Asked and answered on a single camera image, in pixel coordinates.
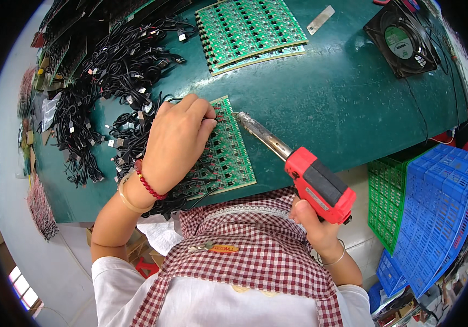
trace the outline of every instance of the plastic crate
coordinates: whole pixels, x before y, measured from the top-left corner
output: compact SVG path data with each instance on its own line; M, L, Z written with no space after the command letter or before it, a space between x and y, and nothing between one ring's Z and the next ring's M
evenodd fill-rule
M381 290L383 289L381 283L377 282L368 291L368 298L370 299L370 314L379 308L381 305Z
M383 255L381 255L381 260L375 273L387 297L393 296L408 285L408 281L404 277L399 263L395 258L390 257L386 249L383 250Z
M467 234L468 152L440 144L407 167L394 251L417 298L448 269Z
M410 159L403 162L384 157L367 164L368 226L390 254L394 253L403 216L406 168L415 159L414 153L421 155L421 150L410 150L404 154L404 157L408 156Z

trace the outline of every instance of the white tile floor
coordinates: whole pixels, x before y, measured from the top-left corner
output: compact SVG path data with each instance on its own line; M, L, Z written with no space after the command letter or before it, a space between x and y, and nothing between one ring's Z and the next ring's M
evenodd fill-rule
M357 194L352 207L352 221L342 225L338 237L363 274L363 286L368 290L377 280L375 271L384 246L368 227L368 174L366 165L337 173Z

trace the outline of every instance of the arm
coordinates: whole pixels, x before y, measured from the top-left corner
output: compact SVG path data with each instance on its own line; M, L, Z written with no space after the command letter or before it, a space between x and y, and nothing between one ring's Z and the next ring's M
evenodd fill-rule
M189 94L177 105L164 102L150 129L141 173L158 194L176 186L203 153L212 129L216 127L216 112L210 103ZM138 175L127 180L123 194L136 208L149 211L155 198L149 194ZM92 261L104 256L127 260L125 245L140 214L122 202L115 193L96 218L92 232Z
M331 224L326 220L320 222L316 211L308 201L299 200L297 197L292 203L290 217L307 230L308 241L319 253L322 262L328 265L325 268L330 271L336 286L353 284L362 287L361 270L337 239L340 225Z

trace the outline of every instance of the red stool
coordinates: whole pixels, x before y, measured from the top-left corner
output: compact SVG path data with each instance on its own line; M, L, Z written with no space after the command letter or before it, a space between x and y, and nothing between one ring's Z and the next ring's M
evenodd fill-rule
M144 269L150 270L150 273L148 276L145 275L145 273L143 272ZM141 274L141 276L147 279L150 276L157 273L158 271L160 271L160 268L156 264L143 262L143 257L141 257L139 259L138 264L136 265L136 270Z

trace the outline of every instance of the bracelet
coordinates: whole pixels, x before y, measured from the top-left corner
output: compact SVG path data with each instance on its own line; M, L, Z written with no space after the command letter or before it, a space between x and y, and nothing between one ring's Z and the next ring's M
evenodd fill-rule
M139 180L143 183L143 186L146 188L149 193L152 194L153 197L155 197L158 200L165 200L167 198L167 194L165 195L159 195L150 187L149 183L146 182L145 178L141 174L141 159L136 160L134 162L134 170L136 170L136 174L138 174Z
M133 175L133 173L129 173L129 174L126 174L122 179L121 179L121 182L120 182L120 187L119 187L119 192L120 192L120 197L121 197L121 200L123 202L123 204L129 208L130 210L134 211L135 213L146 213L147 211L149 211L150 209L152 209L152 206L148 207L148 208L145 208L145 209L141 209L141 208L138 208L138 207L135 207L133 206L132 204L130 204L129 200L127 200L127 198L125 197L125 195L123 194L123 184L125 184L125 182Z
M338 263L339 261L341 261L342 257L345 256L345 252L346 252L346 249L345 249L345 242L342 241L342 239L338 239L341 243L342 243L342 255L339 259L337 259L337 261L335 261L334 263L329 263L329 264L324 264L321 260L321 264L323 266L331 266L331 265L335 265L336 263Z

